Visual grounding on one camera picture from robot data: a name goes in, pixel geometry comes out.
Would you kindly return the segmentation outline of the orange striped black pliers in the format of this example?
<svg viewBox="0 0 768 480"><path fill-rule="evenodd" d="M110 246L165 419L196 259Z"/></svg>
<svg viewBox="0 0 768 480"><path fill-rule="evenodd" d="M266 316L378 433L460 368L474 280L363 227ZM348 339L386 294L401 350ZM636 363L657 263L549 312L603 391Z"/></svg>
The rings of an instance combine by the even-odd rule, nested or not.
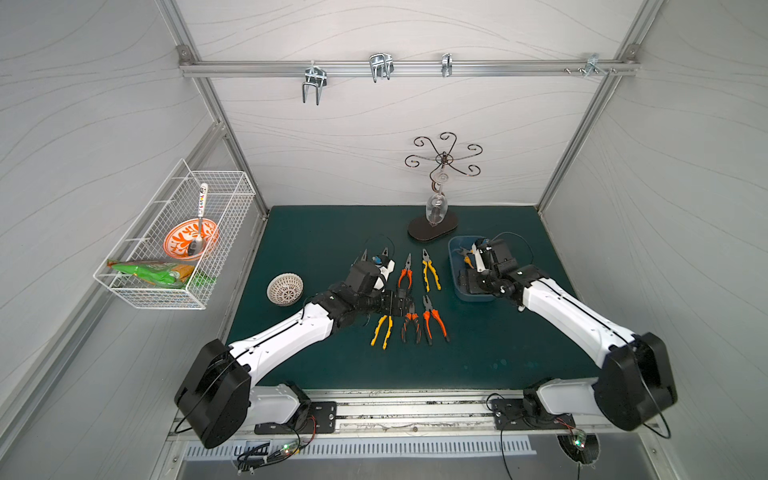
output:
<svg viewBox="0 0 768 480"><path fill-rule="evenodd" d="M405 309L404 323L401 329L401 340L403 343L407 342L408 327L413 326L415 332L415 343L419 344L422 338L421 324L419 315L416 313L414 302L412 300L407 301L407 308Z"/></svg>

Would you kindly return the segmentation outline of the orange long nose pliers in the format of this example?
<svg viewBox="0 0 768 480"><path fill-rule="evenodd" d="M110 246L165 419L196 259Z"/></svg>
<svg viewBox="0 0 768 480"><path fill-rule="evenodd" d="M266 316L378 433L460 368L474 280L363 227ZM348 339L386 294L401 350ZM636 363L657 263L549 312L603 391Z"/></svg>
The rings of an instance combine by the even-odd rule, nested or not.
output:
<svg viewBox="0 0 768 480"><path fill-rule="evenodd" d="M413 286L412 255L408 254L398 278L397 287L410 290Z"/></svg>

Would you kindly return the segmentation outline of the deli yellow long nose pliers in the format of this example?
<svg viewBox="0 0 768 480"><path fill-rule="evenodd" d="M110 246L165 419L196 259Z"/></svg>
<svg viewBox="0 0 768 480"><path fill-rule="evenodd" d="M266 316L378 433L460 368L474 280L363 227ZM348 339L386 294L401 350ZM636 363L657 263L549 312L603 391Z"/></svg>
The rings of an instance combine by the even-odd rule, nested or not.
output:
<svg viewBox="0 0 768 480"><path fill-rule="evenodd" d="M394 321L390 314L383 315L374 330L374 336L370 342L371 346L375 346L379 338L381 341L381 349L386 350L388 347L389 339L392 333Z"/></svg>

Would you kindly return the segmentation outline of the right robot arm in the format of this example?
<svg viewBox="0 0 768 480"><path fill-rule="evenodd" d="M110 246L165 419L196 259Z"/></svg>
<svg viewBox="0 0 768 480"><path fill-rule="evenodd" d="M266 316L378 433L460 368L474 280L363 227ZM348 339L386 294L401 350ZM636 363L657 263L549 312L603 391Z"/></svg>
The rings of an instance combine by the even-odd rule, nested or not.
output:
<svg viewBox="0 0 768 480"><path fill-rule="evenodd" d="M600 415L633 431L678 400L668 350L653 333L636 334L570 295L533 264L522 266L502 239L460 247L475 294L513 301L538 314L579 346L599 369L595 378L544 380L527 389L523 409L554 420L564 414Z"/></svg>

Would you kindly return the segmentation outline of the yellow black combination pliers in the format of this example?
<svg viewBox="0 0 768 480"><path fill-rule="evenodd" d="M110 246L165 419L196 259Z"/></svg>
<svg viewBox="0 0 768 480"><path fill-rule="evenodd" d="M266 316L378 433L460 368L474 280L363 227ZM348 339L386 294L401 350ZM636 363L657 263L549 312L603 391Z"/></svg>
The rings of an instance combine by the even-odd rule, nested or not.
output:
<svg viewBox="0 0 768 480"><path fill-rule="evenodd" d="M439 280L439 275L437 273L436 268L433 265L432 259L429 255L429 252L426 248L422 249L422 265L423 265L423 281L425 285L425 290L427 293L431 291L431 283L429 280L429 274L432 274L434 277L434 286L438 291L442 290L442 286Z"/></svg>

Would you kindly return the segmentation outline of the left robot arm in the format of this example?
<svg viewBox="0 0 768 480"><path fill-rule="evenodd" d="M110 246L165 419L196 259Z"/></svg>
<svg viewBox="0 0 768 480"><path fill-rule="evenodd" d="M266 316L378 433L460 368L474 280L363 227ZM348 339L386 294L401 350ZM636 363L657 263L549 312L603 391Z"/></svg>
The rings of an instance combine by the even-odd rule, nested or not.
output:
<svg viewBox="0 0 768 480"><path fill-rule="evenodd" d="M359 260L347 278L313 296L288 319L230 345L219 339L199 351L177 390L174 403L202 445L212 449L247 422L303 427L310 398L291 382L259 381L303 349L352 325L360 315L386 312L386 289L395 261Z"/></svg>

